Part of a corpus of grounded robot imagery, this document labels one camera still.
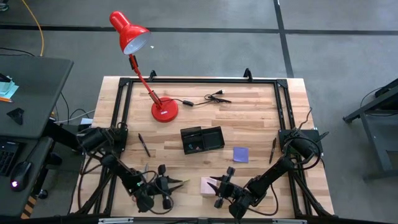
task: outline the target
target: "gray concrete floor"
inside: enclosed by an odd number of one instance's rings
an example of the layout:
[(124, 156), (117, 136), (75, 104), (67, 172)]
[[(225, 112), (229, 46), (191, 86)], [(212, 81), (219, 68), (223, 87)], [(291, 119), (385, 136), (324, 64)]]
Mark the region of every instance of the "gray concrete floor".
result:
[[(110, 26), (109, 14), (122, 10), (147, 27), (277, 29), (272, 0), (87, 0), (27, 1), (42, 24)], [(5, 24), (32, 24), (20, 1), (0, 13)], [(280, 0), (286, 29), (398, 30), (393, 0)], [(45, 31), (45, 56), (75, 62), (63, 89), (71, 110), (92, 110), (105, 75), (132, 75), (113, 32)], [(294, 75), (304, 78), (315, 125), (330, 131), (323, 140), (326, 176), (335, 213), (344, 218), (398, 222), (398, 178), (365, 183), (377, 160), (360, 121), (343, 116), (359, 107), (369, 91), (397, 78), (397, 36), (287, 35)], [(0, 30), (0, 46), (40, 50), (37, 31)], [(286, 77), (279, 34), (154, 32), (137, 59), (142, 73), (240, 77), (246, 67), (256, 77)], [(60, 119), (66, 107), (58, 101)], [(75, 186), (80, 158), (52, 172), (48, 199), (33, 217), (64, 215)]]

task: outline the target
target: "black container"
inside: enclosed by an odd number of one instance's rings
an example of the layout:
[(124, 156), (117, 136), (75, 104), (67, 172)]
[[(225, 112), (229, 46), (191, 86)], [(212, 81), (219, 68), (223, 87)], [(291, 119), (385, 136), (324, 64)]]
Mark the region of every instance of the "black container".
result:
[(202, 129), (201, 127), (181, 129), (181, 139), (185, 154), (224, 148), (225, 142), (221, 127)]

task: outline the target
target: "lamp base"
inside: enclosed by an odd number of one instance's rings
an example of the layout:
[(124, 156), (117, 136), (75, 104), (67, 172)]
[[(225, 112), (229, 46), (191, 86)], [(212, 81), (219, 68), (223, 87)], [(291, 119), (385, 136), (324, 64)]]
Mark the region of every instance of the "lamp base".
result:
[(170, 122), (178, 115), (178, 105), (175, 100), (171, 100), (169, 97), (162, 97), (160, 101), (163, 102), (163, 109), (157, 107), (154, 103), (152, 105), (152, 115), (159, 122)]

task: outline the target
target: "wooden tabletop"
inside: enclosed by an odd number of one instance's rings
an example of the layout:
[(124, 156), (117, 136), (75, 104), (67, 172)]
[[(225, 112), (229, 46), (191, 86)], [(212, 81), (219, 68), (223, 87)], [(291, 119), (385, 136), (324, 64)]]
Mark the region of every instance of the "wooden tabletop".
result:
[[(104, 77), (96, 106), (93, 126), (109, 127), (118, 89), (120, 77)], [(309, 111), (307, 93), (303, 79), (287, 79), (290, 99), (292, 102), (295, 123), (305, 121)], [(187, 180), (185, 185), (172, 194), (174, 209), (163, 215), (164, 217), (213, 217), (231, 218), (227, 201), (221, 209), (214, 208), (216, 197), (202, 197), (200, 194), (201, 177), (221, 176), (226, 173), (228, 166), (236, 169), (231, 181), (243, 186), (250, 178), (263, 174), (281, 156), (277, 143), (274, 159), (269, 164), (272, 141), (277, 137), (280, 129), (274, 87), (270, 84), (230, 84), (230, 83), (150, 83), (153, 90), (161, 96), (190, 100), (194, 103), (204, 101), (206, 94), (212, 94), (224, 89), (222, 96), (232, 103), (208, 103), (189, 107), (178, 103), (178, 116), (169, 123), (157, 122), (150, 113), (152, 100), (141, 83), (135, 83), (127, 119), (129, 137), (126, 150), (122, 154), (122, 161), (129, 167), (143, 170), (146, 163), (149, 170), (156, 170), (161, 164), (167, 166), (166, 174), (173, 179)], [(283, 92), (280, 91), (285, 110)], [(123, 112), (124, 90), (119, 111), (119, 120)], [(214, 151), (185, 155), (183, 152), (180, 130), (201, 126), (210, 128), (221, 126), (225, 147)], [(303, 129), (313, 127), (312, 116)], [(149, 158), (138, 138), (141, 133), (152, 155)], [(249, 148), (249, 163), (233, 161), (233, 147)], [(84, 203), (98, 185), (101, 169), (96, 169), (83, 178), (81, 188), (82, 203)], [(308, 188), (326, 211), (333, 213), (325, 171), (320, 162), (316, 167), (305, 171)], [(300, 208), (304, 211), (302, 193), (298, 185), (298, 199)], [(293, 218), (293, 206), (290, 196), (287, 174), (274, 182), (275, 192), (279, 201), (279, 212), (274, 217)], [(275, 210), (275, 198), (271, 189), (267, 191), (265, 199), (255, 208), (264, 213)], [(74, 194), (71, 212), (77, 210), (77, 192)], [(162, 197), (155, 197), (154, 210), (163, 212)], [(112, 216), (114, 217), (159, 217), (151, 212), (138, 213), (136, 204), (128, 197), (121, 181), (118, 179), (114, 195)], [(248, 211), (245, 218), (266, 218)]]

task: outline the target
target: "red desk lamp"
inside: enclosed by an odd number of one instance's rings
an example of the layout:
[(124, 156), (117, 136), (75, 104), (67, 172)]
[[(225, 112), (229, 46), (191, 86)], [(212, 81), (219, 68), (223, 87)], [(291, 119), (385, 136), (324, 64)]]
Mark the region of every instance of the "red desk lamp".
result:
[(169, 97), (159, 98), (156, 93), (151, 90), (148, 84), (141, 76), (141, 72), (138, 70), (138, 64), (134, 52), (138, 51), (143, 47), (149, 39), (150, 32), (145, 27), (131, 24), (127, 17), (119, 11), (114, 11), (109, 17), (113, 27), (120, 34), (120, 48), (125, 55), (129, 56), (129, 61), (132, 69), (138, 75), (138, 78), (144, 84), (149, 92), (149, 96), (154, 101), (152, 105), (152, 115), (157, 121), (169, 122), (172, 121), (178, 115), (177, 102)]

